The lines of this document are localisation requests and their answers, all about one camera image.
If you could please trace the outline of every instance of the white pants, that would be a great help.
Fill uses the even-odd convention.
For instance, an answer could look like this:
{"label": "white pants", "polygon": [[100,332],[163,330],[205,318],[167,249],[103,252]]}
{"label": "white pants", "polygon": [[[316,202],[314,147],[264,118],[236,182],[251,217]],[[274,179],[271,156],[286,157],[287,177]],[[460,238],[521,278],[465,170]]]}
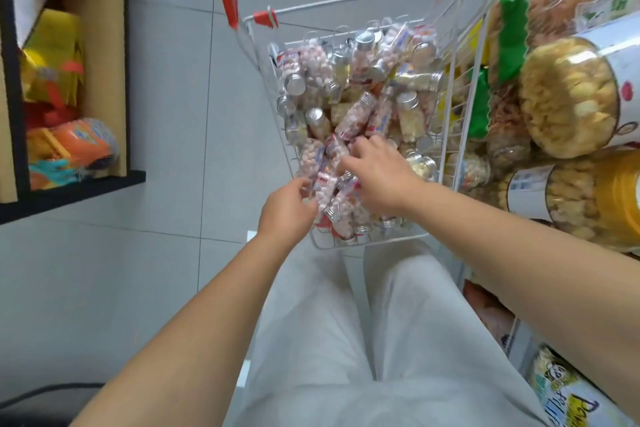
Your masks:
{"label": "white pants", "polygon": [[238,426],[545,425],[535,393],[423,242],[365,252],[375,372],[341,256],[300,258],[265,303]]}

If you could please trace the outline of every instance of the black cable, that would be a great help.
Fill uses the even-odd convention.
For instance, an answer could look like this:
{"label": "black cable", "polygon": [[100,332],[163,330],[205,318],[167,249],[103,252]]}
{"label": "black cable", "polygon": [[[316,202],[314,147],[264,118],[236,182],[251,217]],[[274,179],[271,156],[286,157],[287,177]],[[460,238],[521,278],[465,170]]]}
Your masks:
{"label": "black cable", "polygon": [[17,397],[0,402],[0,410],[11,407],[23,400],[42,395],[43,393],[57,392],[59,390],[101,389],[103,386],[104,383],[55,383],[53,385],[46,385],[45,387],[36,388],[36,390],[31,390]]}

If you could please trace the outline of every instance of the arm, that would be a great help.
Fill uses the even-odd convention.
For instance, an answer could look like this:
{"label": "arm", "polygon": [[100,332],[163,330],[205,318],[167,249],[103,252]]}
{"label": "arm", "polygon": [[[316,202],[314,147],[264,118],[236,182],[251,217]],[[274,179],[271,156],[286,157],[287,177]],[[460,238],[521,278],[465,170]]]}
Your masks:
{"label": "arm", "polygon": [[296,179],[269,196],[258,234],[96,395],[74,427],[220,426],[262,305],[308,233],[315,201]]}
{"label": "arm", "polygon": [[640,419],[640,264],[424,183],[382,139],[342,167],[374,212],[406,216],[471,266],[519,318]]}

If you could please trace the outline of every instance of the floor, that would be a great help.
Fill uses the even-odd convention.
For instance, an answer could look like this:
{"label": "floor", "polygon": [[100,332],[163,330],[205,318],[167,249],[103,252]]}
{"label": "floor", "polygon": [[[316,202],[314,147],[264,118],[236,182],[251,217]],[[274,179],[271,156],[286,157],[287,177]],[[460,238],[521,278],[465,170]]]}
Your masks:
{"label": "floor", "polygon": [[[299,12],[281,18],[278,35],[257,38],[265,47],[309,28],[421,15],[432,1]],[[116,374],[240,250],[267,195],[291,178],[262,81],[221,0],[131,0],[130,10],[132,165],[147,183],[0,229],[0,398]],[[357,280],[362,250],[347,255]]]}

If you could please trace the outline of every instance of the red strawberry logo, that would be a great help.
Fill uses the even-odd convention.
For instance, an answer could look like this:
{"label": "red strawberry logo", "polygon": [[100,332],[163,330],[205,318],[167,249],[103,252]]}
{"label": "red strawberry logo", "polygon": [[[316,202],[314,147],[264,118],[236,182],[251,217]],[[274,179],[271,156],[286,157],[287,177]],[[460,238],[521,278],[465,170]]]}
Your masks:
{"label": "red strawberry logo", "polygon": [[631,84],[631,82],[627,81],[622,85],[620,94],[625,101],[631,101],[631,99],[634,97],[634,86]]}

